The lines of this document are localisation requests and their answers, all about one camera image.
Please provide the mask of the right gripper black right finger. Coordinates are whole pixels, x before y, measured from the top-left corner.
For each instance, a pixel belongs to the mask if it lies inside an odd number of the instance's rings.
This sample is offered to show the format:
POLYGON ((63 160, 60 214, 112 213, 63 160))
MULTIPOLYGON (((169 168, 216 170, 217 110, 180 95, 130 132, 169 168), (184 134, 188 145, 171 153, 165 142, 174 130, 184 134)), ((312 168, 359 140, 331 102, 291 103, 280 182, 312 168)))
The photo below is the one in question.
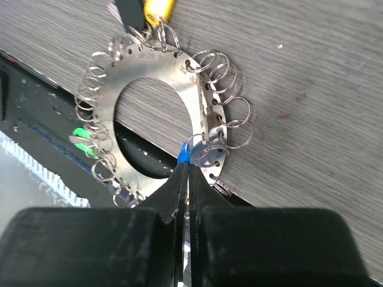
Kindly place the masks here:
POLYGON ((234 206, 189 169, 193 286, 369 286, 349 226, 321 208, 234 206))

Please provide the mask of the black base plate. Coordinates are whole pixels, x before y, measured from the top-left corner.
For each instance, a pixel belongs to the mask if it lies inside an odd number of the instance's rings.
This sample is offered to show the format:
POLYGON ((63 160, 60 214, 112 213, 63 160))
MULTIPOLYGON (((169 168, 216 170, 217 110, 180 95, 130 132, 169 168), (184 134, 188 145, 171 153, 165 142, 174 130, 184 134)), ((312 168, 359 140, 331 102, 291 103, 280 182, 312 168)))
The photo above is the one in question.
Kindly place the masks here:
POLYGON ((1 54, 1 145, 73 206, 176 205, 176 183, 151 188, 146 196, 105 182, 109 172, 75 113, 73 95, 7 54, 1 54))

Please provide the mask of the yellow plastic key tag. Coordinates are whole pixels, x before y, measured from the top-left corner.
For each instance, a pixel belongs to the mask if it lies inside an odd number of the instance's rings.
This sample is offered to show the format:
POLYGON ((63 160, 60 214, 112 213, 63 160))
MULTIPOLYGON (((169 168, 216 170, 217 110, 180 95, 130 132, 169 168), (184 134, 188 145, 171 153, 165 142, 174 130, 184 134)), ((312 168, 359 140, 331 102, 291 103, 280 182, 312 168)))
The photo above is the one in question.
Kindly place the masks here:
POLYGON ((159 19, 168 21, 171 18, 176 0, 146 0, 144 16, 146 21, 153 26, 159 25, 159 19))

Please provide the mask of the blue key tag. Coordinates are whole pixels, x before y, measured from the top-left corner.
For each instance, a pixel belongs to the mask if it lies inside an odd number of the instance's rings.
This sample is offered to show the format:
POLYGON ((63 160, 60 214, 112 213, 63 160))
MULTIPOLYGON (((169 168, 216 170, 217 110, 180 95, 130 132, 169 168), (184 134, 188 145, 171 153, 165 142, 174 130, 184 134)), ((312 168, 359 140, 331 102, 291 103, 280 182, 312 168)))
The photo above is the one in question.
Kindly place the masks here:
POLYGON ((178 159, 177 159, 177 163, 178 164, 183 164, 183 163, 187 163, 188 165, 190 165, 191 163, 191 160, 190 160, 190 144, 188 142, 184 142, 182 147, 181 147, 181 151, 178 155, 178 159))

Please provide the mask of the green plastic key tag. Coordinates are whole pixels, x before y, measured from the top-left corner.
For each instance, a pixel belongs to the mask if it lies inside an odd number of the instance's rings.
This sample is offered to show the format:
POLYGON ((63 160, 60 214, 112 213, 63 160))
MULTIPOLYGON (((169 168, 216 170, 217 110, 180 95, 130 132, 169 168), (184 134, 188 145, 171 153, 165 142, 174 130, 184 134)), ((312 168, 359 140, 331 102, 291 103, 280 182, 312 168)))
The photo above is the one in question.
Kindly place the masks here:
POLYGON ((91 134, 85 128, 77 127, 73 130, 72 134, 68 136, 68 139, 78 149, 84 151, 87 157, 94 159, 99 158, 95 153, 96 145, 92 141, 91 134))

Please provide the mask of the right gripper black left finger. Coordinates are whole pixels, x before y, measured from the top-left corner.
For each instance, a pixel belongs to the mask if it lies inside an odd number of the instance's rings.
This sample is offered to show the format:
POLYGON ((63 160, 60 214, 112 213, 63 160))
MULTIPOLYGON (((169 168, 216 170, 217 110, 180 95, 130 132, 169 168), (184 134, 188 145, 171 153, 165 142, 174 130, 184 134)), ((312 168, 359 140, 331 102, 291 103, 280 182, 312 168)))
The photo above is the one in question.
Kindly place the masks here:
POLYGON ((189 166, 135 208, 31 207, 1 236, 2 286, 177 286, 189 166))

